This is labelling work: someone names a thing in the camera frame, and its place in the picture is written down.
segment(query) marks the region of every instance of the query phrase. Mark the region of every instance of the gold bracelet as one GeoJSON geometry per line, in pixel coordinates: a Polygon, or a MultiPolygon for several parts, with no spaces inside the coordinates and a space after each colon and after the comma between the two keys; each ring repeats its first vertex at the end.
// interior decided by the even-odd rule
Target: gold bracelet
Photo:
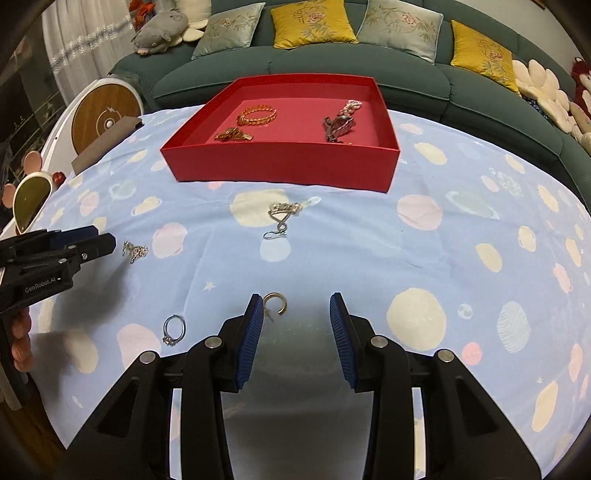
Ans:
{"type": "Polygon", "coordinates": [[[252,140],[252,135],[244,133],[238,127],[226,128],[223,132],[218,133],[214,140],[218,142],[226,142],[228,140],[247,141],[252,140]]]}
{"type": "Polygon", "coordinates": [[[275,110],[270,105],[255,105],[252,107],[247,108],[244,110],[240,115],[238,115],[236,122],[241,127],[243,125],[265,125],[270,124],[275,118],[277,117],[277,110],[275,110]],[[246,118],[247,115],[250,115],[254,112],[271,112],[270,115],[264,116],[263,118],[246,118]]]}

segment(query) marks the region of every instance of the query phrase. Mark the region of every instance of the screw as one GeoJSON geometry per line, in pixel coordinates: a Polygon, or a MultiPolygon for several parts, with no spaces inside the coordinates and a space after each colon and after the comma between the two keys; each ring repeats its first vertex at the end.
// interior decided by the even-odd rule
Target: screw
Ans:
{"type": "Polygon", "coordinates": [[[439,357],[439,360],[445,363],[449,363],[455,358],[453,352],[450,352],[449,350],[439,350],[437,356],[439,357]]]}
{"type": "Polygon", "coordinates": [[[156,354],[154,352],[144,352],[139,356],[139,361],[143,364],[151,364],[154,360],[156,360],[156,354]]]}
{"type": "Polygon", "coordinates": [[[388,339],[381,335],[376,335],[370,340],[371,344],[377,348],[384,348],[388,344],[388,339]]]}
{"type": "Polygon", "coordinates": [[[205,346],[207,348],[217,348],[222,344],[222,339],[220,337],[209,337],[205,340],[205,346]]]}

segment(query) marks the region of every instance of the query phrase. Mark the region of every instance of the yellow pillow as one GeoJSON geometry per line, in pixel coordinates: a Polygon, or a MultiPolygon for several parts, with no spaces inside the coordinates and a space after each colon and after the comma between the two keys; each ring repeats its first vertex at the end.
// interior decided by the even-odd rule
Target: yellow pillow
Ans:
{"type": "Polygon", "coordinates": [[[308,43],[358,43],[351,28],[345,0],[308,0],[271,10],[275,48],[295,48],[308,43]]]}
{"type": "Polygon", "coordinates": [[[511,52],[496,41],[452,20],[454,53],[452,65],[479,73],[521,96],[511,52]]]}

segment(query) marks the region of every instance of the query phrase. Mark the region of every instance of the embroidered pillow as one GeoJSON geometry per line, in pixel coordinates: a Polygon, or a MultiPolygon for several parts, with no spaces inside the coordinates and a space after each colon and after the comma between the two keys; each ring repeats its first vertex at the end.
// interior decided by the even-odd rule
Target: embroidered pillow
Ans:
{"type": "Polygon", "coordinates": [[[264,2],[246,5],[209,17],[205,35],[193,52],[193,60],[211,53],[251,46],[264,2]]]}
{"type": "Polygon", "coordinates": [[[454,53],[451,65],[479,73],[521,96],[511,52],[496,41],[452,20],[454,53]]]}
{"type": "Polygon", "coordinates": [[[369,0],[357,39],[435,63],[443,15],[400,0],[369,0]]]}
{"type": "Polygon", "coordinates": [[[308,0],[271,10],[275,48],[295,48],[310,43],[358,43],[344,0],[308,0]]]}

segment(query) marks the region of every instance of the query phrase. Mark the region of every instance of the light green pillow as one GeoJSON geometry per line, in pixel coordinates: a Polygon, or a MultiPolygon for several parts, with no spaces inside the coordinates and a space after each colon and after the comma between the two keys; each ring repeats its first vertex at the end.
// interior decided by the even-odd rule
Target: light green pillow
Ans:
{"type": "Polygon", "coordinates": [[[265,2],[235,8],[209,17],[205,35],[193,52],[193,60],[210,53],[251,46],[265,2]]]}
{"type": "Polygon", "coordinates": [[[369,0],[357,39],[435,63],[442,22],[441,13],[400,0],[369,0]]]}

